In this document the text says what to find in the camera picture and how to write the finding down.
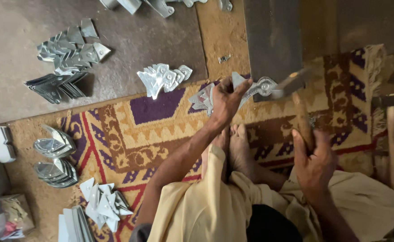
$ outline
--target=gray mat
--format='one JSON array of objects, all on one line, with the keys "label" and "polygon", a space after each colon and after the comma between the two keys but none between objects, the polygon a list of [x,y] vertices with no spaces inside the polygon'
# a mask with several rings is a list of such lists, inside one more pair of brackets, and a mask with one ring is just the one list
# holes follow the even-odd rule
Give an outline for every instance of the gray mat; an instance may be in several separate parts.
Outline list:
[{"label": "gray mat", "polygon": [[[206,79],[196,11],[169,5],[175,12],[164,19],[146,3],[131,15],[121,6],[104,10],[99,0],[0,0],[0,123],[146,92],[136,72],[152,64],[184,64],[194,70],[188,81]],[[113,51],[79,84],[91,97],[50,104],[22,84],[54,70],[36,58],[35,47],[82,18],[92,18],[100,42]]]}]

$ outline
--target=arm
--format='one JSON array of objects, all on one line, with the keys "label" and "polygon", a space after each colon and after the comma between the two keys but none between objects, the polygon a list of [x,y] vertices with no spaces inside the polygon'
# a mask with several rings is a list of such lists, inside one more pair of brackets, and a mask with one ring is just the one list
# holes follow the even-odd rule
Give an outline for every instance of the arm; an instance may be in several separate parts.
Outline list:
[{"label": "arm", "polygon": [[252,79],[244,81],[233,91],[231,78],[226,78],[214,87],[212,95],[214,112],[209,121],[159,166],[146,185],[136,226],[153,223],[163,186],[182,181],[210,142],[231,122],[243,94],[252,82]]},{"label": "arm", "polygon": [[292,130],[294,139],[294,165],[297,179],[306,200],[318,215],[323,238],[334,242],[359,242],[352,229],[336,208],[328,189],[328,184],[337,165],[337,156],[331,150],[329,135],[315,130],[316,149],[313,155],[306,156],[302,136]]}]

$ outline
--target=shiny metal ornament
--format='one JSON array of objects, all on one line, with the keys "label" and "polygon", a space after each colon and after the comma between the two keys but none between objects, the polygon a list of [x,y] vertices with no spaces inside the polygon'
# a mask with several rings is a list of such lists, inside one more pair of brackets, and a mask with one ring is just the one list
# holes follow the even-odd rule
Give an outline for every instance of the shiny metal ornament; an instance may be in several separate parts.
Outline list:
[{"label": "shiny metal ornament", "polygon": [[170,70],[169,65],[160,63],[143,68],[143,71],[138,71],[137,75],[146,87],[147,97],[157,99],[163,87],[164,92],[173,91],[182,81],[188,80],[192,71],[185,65]]}]

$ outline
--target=stacked metal pieces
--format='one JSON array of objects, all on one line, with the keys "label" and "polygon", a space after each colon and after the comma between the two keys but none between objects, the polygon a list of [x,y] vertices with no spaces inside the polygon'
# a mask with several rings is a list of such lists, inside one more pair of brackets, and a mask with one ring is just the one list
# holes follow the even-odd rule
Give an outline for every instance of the stacked metal pieces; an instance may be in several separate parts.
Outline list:
[{"label": "stacked metal pieces", "polygon": [[[191,8],[194,5],[194,3],[197,1],[201,3],[207,2],[207,0],[143,0],[143,1],[145,1],[149,6],[151,6],[151,8],[153,8],[157,13],[159,13],[164,18],[167,18],[168,16],[174,13],[174,8],[168,6],[167,2],[183,2],[189,8]],[[100,2],[103,3],[105,8],[110,10],[113,10],[116,6],[121,4],[131,14],[134,14],[137,11],[137,9],[140,8],[141,5],[140,0],[100,0]]]},{"label": "stacked metal pieces", "polygon": [[62,98],[59,90],[63,91],[71,99],[86,96],[75,85],[86,75],[86,72],[76,72],[75,74],[71,74],[70,76],[57,76],[55,74],[47,74],[38,79],[24,82],[23,84],[29,89],[38,93],[40,96],[44,97],[50,103],[60,104]]},{"label": "stacked metal pieces", "polygon": [[11,135],[8,131],[8,128],[5,126],[0,126],[0,162],[1,163],[14,162],[16,160],[13,147],[8,144],[10,142],[11,142]]},{"label": "stacked metal pieces", "polygon": [[157,99],[161,88],[164,88],[164,92],[173,91],[182,81],[188,80],[192,72],[186,65],[170,70],[167,64],[160,63],[144,68],[143,72],[138,71],[137,75],[146,86],[147,96]]},{"label": "stacked metal pieces", "polygon": [[69,135],[45,124],[42,127],[52,138],[38,139],[34,142],[33,147],[38,153],[48,158],[63,158],[76,151],[76,146]]},{"label": "stacked metal pieces", "polygon": [[76,169],[61,158],[53,162],[37,162],[33,166],[38,179],[55,188],[66,188],[78,182]]},{"label": "stacked metal pieces", "polygon": [[61,85],[59,89],[63,91],[71,99],[78,97],[87,97],[80,89],[75,85],[78,81],[83,79],[87,75],[86,72],[77,72],[72,76],[69,76]]},{"label": "stacked metal pieces", "polygon": [[63,213],[59,215],[58,241],[95,242],[80,205],[64,208]]},{"label": "stacked metal pieces", "polygon": [[122,194],[112,191],[115,184],[94,185],[94,178],[80,184],[88,205],[86,215],[90,217],[101,229],[106,223],[112,233],[118,229],[119,216],[133,214]]},{"label": "stacked metal pieces", "polygon": [[[240,85],[242,82],[244,82],[246,79],[243,78],[241,75],[239,75],[237,72],[233,72],[231,74],[232,76],[232,81],[233,81],[233,88],[236,89],[238,85]],[[192,108],[195,110],[198,109],[203,109],[206,110],[206,113],[208,116],[210,116],[213,112],[213,98],[212,98],[212,93],[213,93],[213,87],[215,86],[214,83],[211,83],[210,85],[206,86],[199,92],[197,92],[195,95],[191,96],[188,101],[191,102]],[[272,93],[272,90],[277,86],[277,83],[268,78],[268,77],[262,77],[260,80],[256,83],[253,83],[252,86],[249,88],[248,91],[245,92],[245,94],[242,97],[242,100],[240,102],[239,108],[245,104],[245,102],[251,97],[254,96],[255,94],[259,93],[262,96],[269,96]]]},{"label": "stacked metal pieces", "polygon": [[41,61],[52,62],[56,75],[71,75],[99,63],[110,50],[100,43],[85,43],[83,37],[98,38],[91,19],[82,19],[81,27],[70,26],[37,46]]}]

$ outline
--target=rug fringe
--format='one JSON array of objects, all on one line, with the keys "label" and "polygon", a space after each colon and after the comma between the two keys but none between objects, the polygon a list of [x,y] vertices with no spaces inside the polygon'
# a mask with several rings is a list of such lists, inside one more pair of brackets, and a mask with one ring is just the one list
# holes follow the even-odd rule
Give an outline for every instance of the rug fringe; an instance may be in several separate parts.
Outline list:
[{"label": "rug fringe", "polygon": [[[383,44],[366,46],[366,72],[368,73],[370,95],[367,102],[372,101],[372,97],[379,95],[382,84],[382,77],[379,75],[387,59],[387,51]],[[372,140],[387,129],[387,122],[384,117],[384,110],[376,108],[372,112]]]},{"label": "rug fringe", "polygon": [[387,51],[384,44],[366,46],[365,70],[369,74],[370,98],[379,94],[382,79],[379,76],[387,59]]}]

